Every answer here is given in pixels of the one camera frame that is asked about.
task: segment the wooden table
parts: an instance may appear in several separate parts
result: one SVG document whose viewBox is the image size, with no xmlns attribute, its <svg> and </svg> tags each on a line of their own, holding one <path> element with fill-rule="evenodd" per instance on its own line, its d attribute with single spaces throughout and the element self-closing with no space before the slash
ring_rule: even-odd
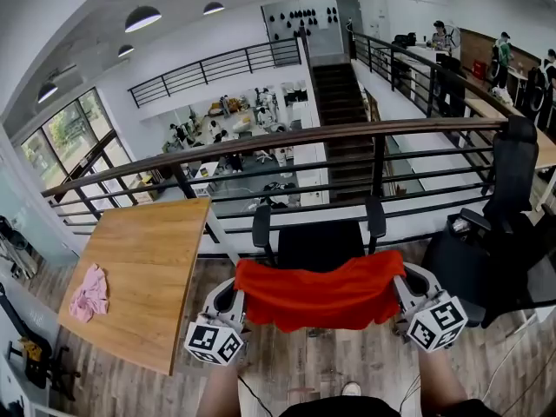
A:
<svg viewBox="0 0 556 417">
<path fill-rule="evenodd" d="M 116 357 L 172 375 L 183 305 L 210 213 L 209 198 L 104 212 L 69 283 L 58 322 Z M 81 323 L 70 316 L 70 301 L 93 263 L 107 275 L 109 312 Z"/>
<path fill-rule="evenodd" d="M 481 117 L 487 117 L 490 119 L 504 118 L 504 116 L 497 109 L 481 99 L 466 97 L 466 105 L 466 117 L 470 116 L 468 112 L 470 108 Z M 508 108 L 517 116 L 523 116 L 516 108 L 512 106 L 508 106 Z M 539 145 L 539 157 L 537 157 L 535 169 L 548 169 L 556 165 L 556 145 L 554 145 L 554 142 L 552 142 L 552 140 L 539 129 L 537 129 L 537 144 Z M 545 192 L 540 197 L 539 203 L 536 207 L 537 211 L 540 211 L 542 204 L 552 192 L 554 185 L 556 185 L 556 171 L 546 186 Z"/>
</svg>

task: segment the wooden floor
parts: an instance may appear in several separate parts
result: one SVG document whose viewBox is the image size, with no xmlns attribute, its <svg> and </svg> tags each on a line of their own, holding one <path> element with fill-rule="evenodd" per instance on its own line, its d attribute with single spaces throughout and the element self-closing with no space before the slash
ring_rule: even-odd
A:
<svg viewBox="0 0 556 417">
<path fill-rule="evenodd" d="M 399 249 L 406 261 L 420 263 L 426 243 Z M 59 308 L 69 281 L 70 268 L 42 266 L 42 273 L 27 283 L 32 293 L 51 308 Z M 226 261 L 204 260 L 196 264 L 186 310 L 198 311 L 206 294 L 233 275 Z M 184 316 L 186 324 L 193 316 Z M 466 329 L 450 349 L 457 375 L 471 397 L 482 398 L 493 372 L 523 333 L 506 338 L 516 328 L 511 315 L 500 317 L 489 329 Z M 52 397 L 55 408 L 78 416 L 194 416 L 209 367 L 182 348 L 175 374 L 167 377 L 96 350 L 62 329 L 58 345 L 70 347 L 68 363 L 82 372 L 76 381 L 76 402 Z M 486 404 L 505 412 L 533 382 L 556 348 L 556 314 L 533 324 L 494 379 Z M 506 416 L 540 415 L 556 395 L 556 357 L 533 387 Z M 364 331 L 322 331 L 308 336 L 306 329 L 284 334 L 273 326 L 253 327 L 242 363 L 244 380 L 261 397 L 274 416 L 289 405 L 338 395 L 348 381 L 357 381 L 364 394 L 379 397 L 398 409 L 418 374 L 417 353 L 391 334 L 390 326 L 371 325 Z M 265 412 L 240 386 L 244 416 Z M 419 393 L 406 401 L 403 416 L 419 416 Z"/>
</svg>

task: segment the office chair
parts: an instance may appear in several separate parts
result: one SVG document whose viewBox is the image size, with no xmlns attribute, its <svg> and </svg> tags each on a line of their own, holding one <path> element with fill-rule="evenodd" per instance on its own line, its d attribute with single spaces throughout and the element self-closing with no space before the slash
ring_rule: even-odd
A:
<svg viewBox="0 0 556 417">
<path fill-rule="evenodd" d="M 13 323 L 14 328 L 16 328 L 16 331 L 22 338 L 34 343 L 40 349 L 40 353 L 31 357 L 26 351 L 22 352 L 14 349 L 10 342 L 8 357 L 14 354 L 24 359 L 25 376 L 36 387 L 45 389 L 46 381 L 49 379 L 51 381 L 50 388 L 52 390 L 64 395 L 70 401 L 75 401 L 75 397 L 63 383 L 63 376 L 65 375 L 75 378 L 81 376 L 78 372 L 69 372 L 62 367 L 63 353 L 68 352 L 69 349 L 67 347 L 61 347 L 57 357 L 53 358 L 50 344 L 41 335 L 29 329 L 21 319 L 17 311 L 11 305 L 10 300 L 8 300 L 2 283 L 0 283 L 0 306 L 2 306 L 8 318 Z"/>
<path fill-rule="evenodd" d="M 365 200 L 371 255 L 378 238 L 386 234 L 386 217 L 381 201 Z M 270 206 L 261 205 L 253 218 L 253 245 L 264 248 L 268 263 L 274 268 L 304 268 L 311 272 L 331 272 L 349 259 L 364 256 L 359 222 L 355 219 L 295 224 L 280 230 L 278 261 L 270 247 Z"/>
<path fill-rule="evenodd" d="M 422 266 L 461 299 L 468 326 L 486 328 L 498 315 L 532 304 L 526 299 L 528 271 L 550 252 L 539 249 L 538 240 L 546 232 L 546 221 L 553 221 L 546 209 L 546 219 L 533 227 L 521 213 L 532 208 L 536 139 L 531 121 L 511 116 L 506 129 L 494 137 L 494 193 L 484 216 L 467 208 L 449 216 L 447 229 L 427 247 Z M 467 231 L 455 231 L 456 222 Z"/>
</svg>

